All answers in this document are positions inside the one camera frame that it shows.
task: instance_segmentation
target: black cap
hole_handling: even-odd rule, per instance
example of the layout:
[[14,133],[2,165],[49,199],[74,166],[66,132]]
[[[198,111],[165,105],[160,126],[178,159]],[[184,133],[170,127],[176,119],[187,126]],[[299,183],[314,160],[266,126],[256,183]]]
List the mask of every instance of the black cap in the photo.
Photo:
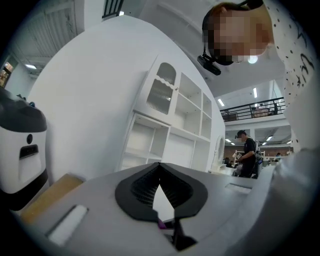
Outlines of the black cap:
[[241,134],[247,135],[247,133],[245,132],[245,130],[240,130],[236,133],[236,136],[234,136],[234,138],[241,138]]

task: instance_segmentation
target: man in black shirt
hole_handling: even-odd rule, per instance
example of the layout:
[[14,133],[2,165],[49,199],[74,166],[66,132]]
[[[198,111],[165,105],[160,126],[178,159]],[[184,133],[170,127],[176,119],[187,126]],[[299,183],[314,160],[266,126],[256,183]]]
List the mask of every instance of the man in black shirt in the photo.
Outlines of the man in black shirt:
[[250,178],[256,164],[255,150],[256,143],[250,138],[244,130],[240,130],[236,134],[236,138],[244,142],[244,155],[238,160],[242,162],[242,170],[240,177]]

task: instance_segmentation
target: wooden board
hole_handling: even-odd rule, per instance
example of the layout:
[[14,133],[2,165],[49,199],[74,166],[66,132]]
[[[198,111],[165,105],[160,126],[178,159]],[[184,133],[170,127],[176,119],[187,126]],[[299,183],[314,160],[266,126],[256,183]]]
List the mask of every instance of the wooden board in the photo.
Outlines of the wooden board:
[[66,194],[82,183],[83,181],[79,178],[70,174],[65,174],[21,213],[20,217],[22,221],[27,224],[33,223],[34,220],[44,211],[46,211],[51,205],[63,198]]

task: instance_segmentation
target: person in background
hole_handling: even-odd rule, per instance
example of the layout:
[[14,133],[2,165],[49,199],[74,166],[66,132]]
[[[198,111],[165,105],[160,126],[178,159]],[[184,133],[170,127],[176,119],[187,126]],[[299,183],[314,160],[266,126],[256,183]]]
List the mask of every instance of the person in background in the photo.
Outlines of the person in background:
[[266,109],[266,107],[262,103],[260,103],[258,110],[256,111],[256,115],[257,117],[265,117],[268,115],[268,112],[268,109]]
[[251,113],[252,113],[252,118],[257,118],[257,108],[255,106],[253,106],[251,108]]
[[281,153],[278,152],[278,153],[275,155],[275,158],[273,159],[273,161],[274,161],[274,162],[279,162],[279,160],[281,159],[281,157],[282,157]]
[[242,162],[240,177],[251,178],[251,175],[254,172],[254,167],[256,165],[256,143],[247,135],[244,130],[238,131],[235,137],[239,142],[244,142],[244,155],[239,158],[239,161]]
[[224,163],[226,164],[225,167],[232,168],[232,165],[231,165],[231,162],[230,162],[229,157],[226,157],[226,158],[224,159]]
[[268,116],[274,116],[274,115],[278,115],[278,106],[277,103],[273,103],[274,106],[274,110],[269,112]]

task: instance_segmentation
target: black railing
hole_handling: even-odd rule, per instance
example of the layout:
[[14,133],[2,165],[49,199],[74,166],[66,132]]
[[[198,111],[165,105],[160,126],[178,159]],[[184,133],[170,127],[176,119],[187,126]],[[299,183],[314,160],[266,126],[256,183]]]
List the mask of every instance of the black railing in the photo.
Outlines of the black railing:
[[283,114],[286,109],[284,98],[273,98],[242,106],[220,110],[225,122]]
[[106,0],[102,19],[116,15],[119,16],[124,0]]

